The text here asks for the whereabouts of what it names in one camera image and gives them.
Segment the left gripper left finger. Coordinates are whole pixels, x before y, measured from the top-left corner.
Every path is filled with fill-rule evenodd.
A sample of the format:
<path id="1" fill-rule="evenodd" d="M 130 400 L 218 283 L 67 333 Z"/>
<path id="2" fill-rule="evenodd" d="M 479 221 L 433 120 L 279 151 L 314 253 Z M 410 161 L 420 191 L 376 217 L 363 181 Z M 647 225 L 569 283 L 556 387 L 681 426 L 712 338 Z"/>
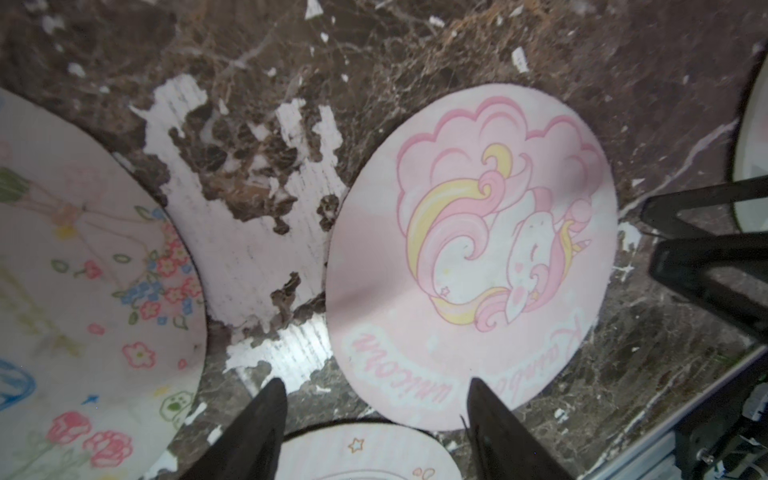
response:
<path id="1" fill-rule="evenodd" d="M 273 480 L 286 419 L 285 385 L 274 378 L 181 478 Z"/>

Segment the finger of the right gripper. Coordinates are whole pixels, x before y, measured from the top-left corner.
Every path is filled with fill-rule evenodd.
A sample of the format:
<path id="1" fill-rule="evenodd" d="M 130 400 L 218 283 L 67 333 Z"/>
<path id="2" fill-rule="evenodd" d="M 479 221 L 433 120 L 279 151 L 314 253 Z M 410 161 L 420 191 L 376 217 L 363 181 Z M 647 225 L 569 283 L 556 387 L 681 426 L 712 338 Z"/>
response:
<path id="1" fill-rule="evenodd" d="M 680 212 L 766 197 L 767 176 L 761 176 L 650 197 L 642 206 L 640 218 L 665 238 L 703 238 L 712 236 L 712 233 L 681 219 Z"/>
<path id="2" fill-rule="evenodd" d="M 692 304 L 767 343 L 767 234 L 666 240 L 650 276 Z"/>

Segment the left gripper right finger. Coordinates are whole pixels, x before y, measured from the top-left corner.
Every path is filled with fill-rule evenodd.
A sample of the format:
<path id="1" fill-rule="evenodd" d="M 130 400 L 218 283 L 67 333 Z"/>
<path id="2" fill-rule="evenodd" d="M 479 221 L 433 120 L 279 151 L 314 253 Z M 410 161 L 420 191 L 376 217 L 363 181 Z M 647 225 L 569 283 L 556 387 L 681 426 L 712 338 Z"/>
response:
<path id="1" fill-rule="evenodd" d="M 466 432 L 477 477 L 500 479 L 569 479 L 571 475 L 533 437 L 480 378 L 473 378 L 467 397 Z"/>

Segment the pink unicorn cloud coaster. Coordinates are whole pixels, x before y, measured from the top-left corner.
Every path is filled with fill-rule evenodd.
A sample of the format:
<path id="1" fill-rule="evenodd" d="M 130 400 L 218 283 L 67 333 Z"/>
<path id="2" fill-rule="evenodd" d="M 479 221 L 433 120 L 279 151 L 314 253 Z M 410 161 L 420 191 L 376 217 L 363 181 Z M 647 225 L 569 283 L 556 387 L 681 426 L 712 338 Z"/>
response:
<path id="1" fill-rule="evenodd" d="M 398 127 L 335 222 L 327 326 L 354 391 L 385 418 L 460 427 L 473 379 L 509 408 L 538 395 L 595 324 L 617 199 L 574 110 L 488 84 Z"/>

